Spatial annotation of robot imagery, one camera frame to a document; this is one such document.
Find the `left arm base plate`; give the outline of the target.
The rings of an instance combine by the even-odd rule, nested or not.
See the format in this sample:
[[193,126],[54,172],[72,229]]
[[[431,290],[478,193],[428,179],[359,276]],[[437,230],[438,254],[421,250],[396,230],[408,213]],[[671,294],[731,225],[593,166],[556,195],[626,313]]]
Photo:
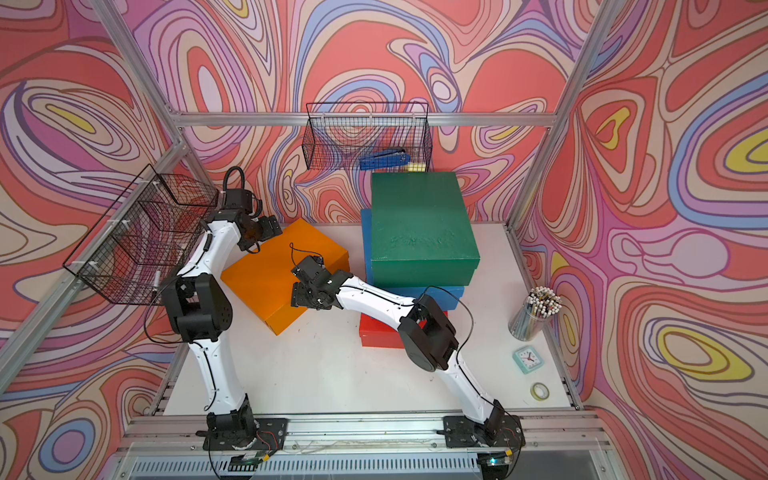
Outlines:
[[206,451],[260,451],[274,454],[286,441],[287,418],[255,418],[245,428],[216,427],[199,430]]

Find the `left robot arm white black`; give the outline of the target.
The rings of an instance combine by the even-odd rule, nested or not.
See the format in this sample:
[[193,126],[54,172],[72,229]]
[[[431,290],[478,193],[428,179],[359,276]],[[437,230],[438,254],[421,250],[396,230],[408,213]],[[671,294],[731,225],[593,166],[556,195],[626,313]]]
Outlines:
[[274,216],[263,214],[262,201],[246,187],[239,166],[225,173],[223,204],[203,226],[204,238],[162,292],[162,304],[173,332],[197,360],[207,389],[206,429],[200,433],[204,448],[253,449],[259,424],[235,371],[227,336],[234,309],[219,280],[233,249],[257,254],[282,230]]

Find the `orange shoebox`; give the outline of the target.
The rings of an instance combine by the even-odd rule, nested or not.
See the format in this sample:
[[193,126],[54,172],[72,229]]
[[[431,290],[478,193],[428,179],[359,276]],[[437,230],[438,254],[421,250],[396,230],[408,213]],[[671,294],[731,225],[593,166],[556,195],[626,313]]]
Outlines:
[[304,220],[226,268],[224,284],[276,335],[285,331],[306,309],[291,305],[296,277],[294,265],[308,255],[321,256],[329,270],[347,270],[349,253]]

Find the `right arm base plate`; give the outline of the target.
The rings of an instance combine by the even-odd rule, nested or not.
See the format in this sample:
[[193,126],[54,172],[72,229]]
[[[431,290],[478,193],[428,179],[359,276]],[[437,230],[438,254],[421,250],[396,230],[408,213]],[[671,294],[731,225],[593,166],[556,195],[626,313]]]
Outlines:
[[520,418],[514,415],[502,416],[490,429],[465,416],[444,416],[436,433],[444,437],[448,448],[499,447],[516,451],[526,446]]

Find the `blue shoebox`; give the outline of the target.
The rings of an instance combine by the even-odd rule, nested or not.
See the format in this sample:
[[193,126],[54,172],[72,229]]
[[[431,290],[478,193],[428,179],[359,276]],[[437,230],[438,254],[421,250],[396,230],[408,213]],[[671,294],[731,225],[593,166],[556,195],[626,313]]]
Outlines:
[[[361,212],[361,228],[362,228],[362,241],[363,241],[363,258],[366,273],[366,282],[368,284],[378,287],[373,275],[372,266],[372,211],[370,209],[363,209]],[[462,298],[465,292],[464,286],[406,286],[406,287],[383,287],[383,290],[389,291],[393,294],[417,298],[423,293],[430,295],[438,305],[444,311],[455,310],[458,307],[459,300]]]

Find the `green shoebox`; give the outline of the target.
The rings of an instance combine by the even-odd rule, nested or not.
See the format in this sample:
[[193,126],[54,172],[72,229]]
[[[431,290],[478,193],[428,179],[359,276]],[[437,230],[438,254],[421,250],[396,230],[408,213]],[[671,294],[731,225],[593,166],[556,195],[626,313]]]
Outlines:
[[371,268],[382,288],[467,286],[480,263],[453,172],[375,173]]

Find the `red shoebox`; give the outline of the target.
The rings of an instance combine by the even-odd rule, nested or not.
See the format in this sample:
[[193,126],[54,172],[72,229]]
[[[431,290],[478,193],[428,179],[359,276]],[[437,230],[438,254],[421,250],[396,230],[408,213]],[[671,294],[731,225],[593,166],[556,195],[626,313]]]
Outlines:
[[397,329],[365,314],[360,314],[358,334],[364,348],[404,349]]

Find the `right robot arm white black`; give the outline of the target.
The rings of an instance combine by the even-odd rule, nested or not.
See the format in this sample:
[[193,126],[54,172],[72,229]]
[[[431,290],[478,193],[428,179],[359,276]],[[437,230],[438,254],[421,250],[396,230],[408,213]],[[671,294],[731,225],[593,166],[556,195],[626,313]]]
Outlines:
[[[458,447],[462,438],[484,446],[499,444],[506,411],[470,372],[456,329],[433,297],[396,295],[350,272],[330,272],[320,257],[312,255],[294,265],[292,274],[297,279],[292,287],[293,307],[364,314],[396,331],[412,363],[442,379],[463,412],[461,417],[444,419],[447,445]],[[460,419],[463,427],[456,425]]]

